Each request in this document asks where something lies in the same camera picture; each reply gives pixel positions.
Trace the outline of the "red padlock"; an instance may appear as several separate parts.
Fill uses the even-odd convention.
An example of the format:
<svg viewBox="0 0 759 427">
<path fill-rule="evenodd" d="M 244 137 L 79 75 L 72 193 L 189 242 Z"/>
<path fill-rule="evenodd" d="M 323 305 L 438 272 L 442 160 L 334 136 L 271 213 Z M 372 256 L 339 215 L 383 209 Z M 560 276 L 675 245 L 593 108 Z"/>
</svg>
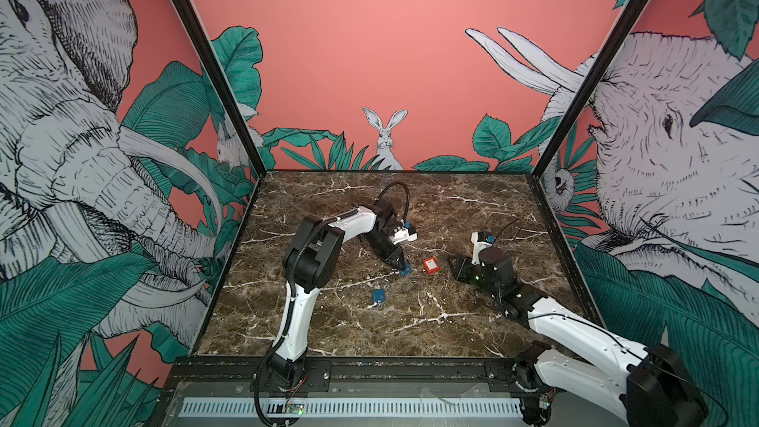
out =
<svg viewBox="0 0 759 427">
<path fill-rule="evenodd" d="M 423 268 L 427 274 L 435 274 L 440 271 L 441 266 L 435 257 L 430 257 L 423 261 Z"/>
</svg>

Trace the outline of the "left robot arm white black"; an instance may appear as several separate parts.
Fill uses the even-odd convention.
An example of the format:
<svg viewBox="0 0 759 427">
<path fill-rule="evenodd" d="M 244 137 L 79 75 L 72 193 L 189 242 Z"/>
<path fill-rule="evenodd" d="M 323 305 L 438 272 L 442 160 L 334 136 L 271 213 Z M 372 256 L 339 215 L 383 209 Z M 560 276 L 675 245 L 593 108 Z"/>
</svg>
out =
<svg viewBox="0 0 759 427">
<path fill-rule="evenodd" d="M 326 219 L 306 217 L 283 257 L 287 300 L 279 332 L 259 376 L 280 391 L 294 391 L 306 378 L 308 330 L 315 303 L 337 268 L 345 242 L 359 238 L 383 264 L 404 272 L 404 242 L 415 241 L 413 223 L 398 219 L 389 201 L 361 205 Z"/>
</svg>

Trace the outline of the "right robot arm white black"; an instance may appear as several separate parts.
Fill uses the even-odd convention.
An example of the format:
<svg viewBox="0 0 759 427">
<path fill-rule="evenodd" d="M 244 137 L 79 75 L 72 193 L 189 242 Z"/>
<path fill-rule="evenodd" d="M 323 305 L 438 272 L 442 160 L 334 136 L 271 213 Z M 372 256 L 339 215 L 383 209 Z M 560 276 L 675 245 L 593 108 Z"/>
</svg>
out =
<svg viewBox="0 0 759 427">
<path fill-rule="evenodd" d="M 505 318 L 544 336 L 495 374 L 521 391 L 520 412 L 530 426 L 551 417 L 557 391 L 567 391 L 629 426 L 700 426 L 709 415 L 701 390 L 671 348 L 628 340 L 575 314 L 522 282 L 511 259 L 487 241 L 472 256 L 448 263 L 455 280 L 492 298 Z"/>
</svg>

